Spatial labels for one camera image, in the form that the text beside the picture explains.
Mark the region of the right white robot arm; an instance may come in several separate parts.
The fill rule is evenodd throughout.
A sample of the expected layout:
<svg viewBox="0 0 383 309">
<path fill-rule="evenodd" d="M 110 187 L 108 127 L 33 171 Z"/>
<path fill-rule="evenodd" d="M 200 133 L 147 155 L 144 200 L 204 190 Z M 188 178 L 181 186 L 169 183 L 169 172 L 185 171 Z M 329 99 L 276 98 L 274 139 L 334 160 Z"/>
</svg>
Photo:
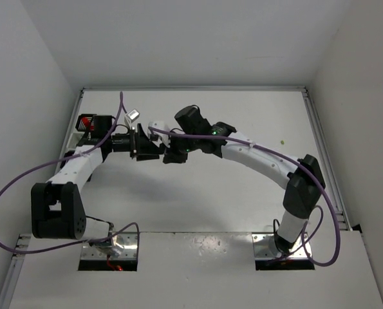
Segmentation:
<svg viewBox="0 0 383 309">
<path fill-rule="evenodd" d="M 278 184 L 285 192 L 283 218 L 274 231 L 270 248 L 288 254 L 321 197 L 325 182 L 318 160 L 281 158 L 261 151 L 235 127 L 224 122 L 210 124 L 196 106 L 187 106 L 175 115 L 183 133 L 160 133 L 166 146 L 166 163 L 184 163 L 188 153 L 200 150 L 219 158 L 237 162 Z"/>
</svg>

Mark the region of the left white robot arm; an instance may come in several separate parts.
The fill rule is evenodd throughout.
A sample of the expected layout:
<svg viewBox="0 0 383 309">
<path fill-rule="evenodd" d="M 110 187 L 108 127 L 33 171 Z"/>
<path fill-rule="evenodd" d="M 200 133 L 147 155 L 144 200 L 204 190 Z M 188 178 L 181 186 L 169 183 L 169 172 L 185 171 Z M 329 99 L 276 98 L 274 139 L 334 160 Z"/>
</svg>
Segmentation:
<svg viewBox="0 0 383 309">
<path fill-rule="evenodd" d="M 140 124 L 116 133 L 110 115 L 82 114 L 76 130 L 82 133 L 73 152 L 57 174 L 31 189 L 32 233 L 36 238 L 82 239 L 88 224 L 80 192 L 93 171 L 112 152 L 129 153 L 138 161 L 156 160 L 163 147 L 149 138 Z"/>
</svg>

